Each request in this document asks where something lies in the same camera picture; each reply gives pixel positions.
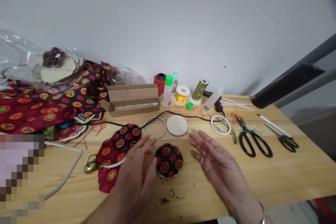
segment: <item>wooden disc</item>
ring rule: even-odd
[[[167,120],[167,129],[171,134],[180,136],[187,132],[188,123],[182,116],[172,115]]]

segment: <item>white bottle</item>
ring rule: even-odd
[[[179,80],[177,79],[177,70],[175,69],[173,71],[173,87],[171,89],[171,93],[175,95],[177,84],[179,83]]]
[[[172,87],[173,87],[173,77],[171,75],[166,76],[166,83],[164,84],[163,90],[163,101],[161,105],[163,107],[169,107],[172,103]]]
[[[202,105],[202,109],[206,111],[211,109],[212,106],[215,104],[215,102],[222,96],[223,91],[224,91],[224,88],[220,87],[217,89],[216,92],[213,92],[210,98]]]

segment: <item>plastic bag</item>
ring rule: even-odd
[[[144,77],[131,68],[124,67],[122,64],[111,67],[107,72],[107,78],[112,85],[147,84]]]
[[[44,64],[45,54],[48,52],[20,35],[0,28],[0,90],[8,88],[4,85],[8,79],[24,81],[47,92],[54,92],[55,88],[59,91],[72,89],[82,76],[85,55],[76,48],[61,51],[65,53],[68,61],[73,62],[73,71],[63,79],[49,78],[49,82],[45,81],[43,75],[52,77],[55,76],[55,72],[60,74],[61,70],[57,68],[58,65],[52,67]]]

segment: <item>scissors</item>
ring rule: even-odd
[[[296,152],[295,148],[298,148],[299,145],[291,138],[285,135],[280,135],[278,132],[273,130],[270,126],[266,125],[277,137],[279,138],[280,143],[290,152]]]
[[[271,150],[271,148],[269,147],[269,145],[266,143],[266,141],[264,139],[261,138],[261,136],[259,136],[257,133],[249,130],[244,122],[244,120],[242,118],[240,118],[240,125],[243,128],[243,131],[240,133],[239,135],[239,143],[241,148],[243,149],[243,151],[250,157],[254,158],[256,156],[256,151],[254,150],[251,141],[249,140],[249,138],[247,137],[247,134],[250,134],[251,137],[253,138],[253,140],[255,141],[255,143],[257,144],[259,150],[266,156],[266,157],[273,157],[273,152]],[[246,142],[248,143],[252,154],[245,148],[244,143],[243,143],[243,137],[245,138]],[[262,146],[260,145],[258,139],[265,145],[267,152],[262,148]]]

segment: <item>open cardboard box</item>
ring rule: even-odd
[[[163,96],[158,97],[157,84],[108,86],[110,102],[102,100],[101,107],[112,117],[128,116],[160,110]],[[129,105],[158,103],[138,107],[118,108]]]

